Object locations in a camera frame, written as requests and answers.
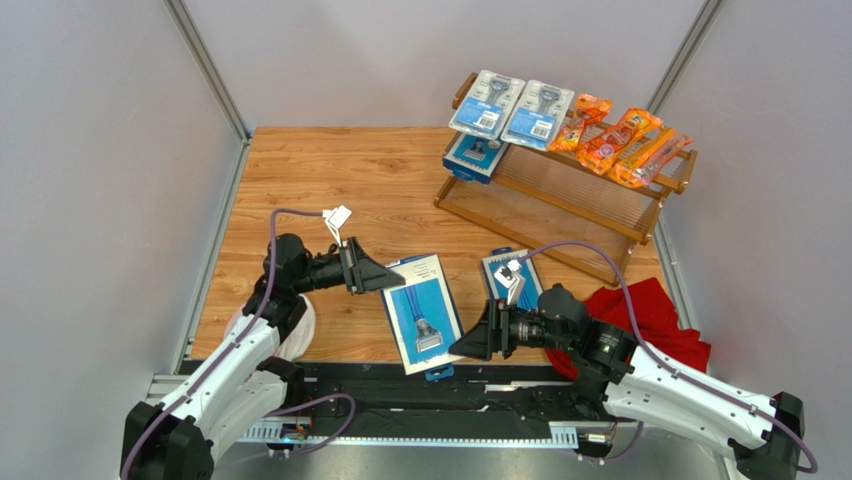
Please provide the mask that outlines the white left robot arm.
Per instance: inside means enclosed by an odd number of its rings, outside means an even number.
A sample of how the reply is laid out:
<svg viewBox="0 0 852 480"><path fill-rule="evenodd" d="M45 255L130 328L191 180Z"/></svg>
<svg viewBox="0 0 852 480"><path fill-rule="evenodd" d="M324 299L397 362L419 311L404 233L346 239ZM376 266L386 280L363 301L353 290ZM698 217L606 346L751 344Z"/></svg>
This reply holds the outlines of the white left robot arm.
<svg viewBox="0 0 852 480"><path fill-rule="evenodd" d="M364 294L404 283L354 237L318 255L295 234L271 240L263 275L214 353L157 404L140 402L127 415L120 478L211 478L250 427L305 398L304 371L281 348L308 323L307 293L342 286Z"/></svg>

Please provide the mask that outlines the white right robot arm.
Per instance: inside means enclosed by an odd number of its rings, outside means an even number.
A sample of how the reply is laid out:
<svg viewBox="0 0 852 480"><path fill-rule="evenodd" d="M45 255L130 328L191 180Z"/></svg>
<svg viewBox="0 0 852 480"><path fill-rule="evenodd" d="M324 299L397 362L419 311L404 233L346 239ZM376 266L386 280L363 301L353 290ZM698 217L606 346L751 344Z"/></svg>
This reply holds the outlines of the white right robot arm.
<svg viewBox="0 0 852 480"><path fill-rule="evenodd" d="M730 386L593 317L556 284L529 311L486 302L478 323L449 351L490 360L519 347L552 349L576 369L572 405L584 416L632 419L701 443L732 459L749 479L793 479L804 447L803 403Z"/></svg>

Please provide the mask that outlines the orange Bic razor bag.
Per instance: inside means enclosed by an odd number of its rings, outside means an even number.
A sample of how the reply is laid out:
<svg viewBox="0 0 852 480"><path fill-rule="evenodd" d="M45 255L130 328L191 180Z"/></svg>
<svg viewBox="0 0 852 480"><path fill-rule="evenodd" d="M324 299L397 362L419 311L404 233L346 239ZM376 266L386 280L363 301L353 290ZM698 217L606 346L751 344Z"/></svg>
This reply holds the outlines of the orange Bic razor bag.
<svg viewBox="0 0 852 480"><path fill-rule="evenodd" d="M666 127L633 153L617 160L608 177L628 188L647 187L679 152L692 143L689 135Z"/></svg>
<svg viewBox="0 0 852 480"><path fill-rule="evenodd" d="M642 108L630 107L617 123L583 143L575 157L583 167L603 175L628 147L663 125L658 116Z"/></svg>
<svg viewBox="0 0 852 480"><path fill-rule="evenodd" d="M576 99L572 117L563 123L556 138L548 146L548 150L575 151L587 128L600 123L609 114L612 106L613 101L610 99L580 94Z"/></svg>

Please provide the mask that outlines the blue Harry's razor box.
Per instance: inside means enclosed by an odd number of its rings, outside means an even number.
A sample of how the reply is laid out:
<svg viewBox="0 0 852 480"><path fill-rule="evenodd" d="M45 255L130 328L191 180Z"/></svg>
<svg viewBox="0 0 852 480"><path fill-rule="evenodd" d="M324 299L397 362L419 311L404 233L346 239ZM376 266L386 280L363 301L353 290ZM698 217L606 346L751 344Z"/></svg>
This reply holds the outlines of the blue Harry's razor box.
<svg viewBox="0 0 852 480"><path fill-rule="evenodd" d="M483 277L491 299L506 298L508 295L508 288L497 280L495 274L510 261L520 259L527 254L527 249L512 250L505 247L493 250L490 256L481 259ZM524 310L535 311L538 309L538 298L543 292L543 287L532 260L521 263L520 276L524 279L524 285L517 306Z"/></svg>
<svg viewBox="0 0 852 480"><path fill-rule="evenodd" d="M458 179L488 185L508 150L509 145L500 140L459 132L448 145L442 165Z"/></svg>
<svg viewBox="0 0 852 480"><path fill-rule="evenodd" d="M462 322L439 255L400 259L388 268L405 280L382 291L404 372L428 382L452 377L461 357L449 349L462 336Z"/></svg>

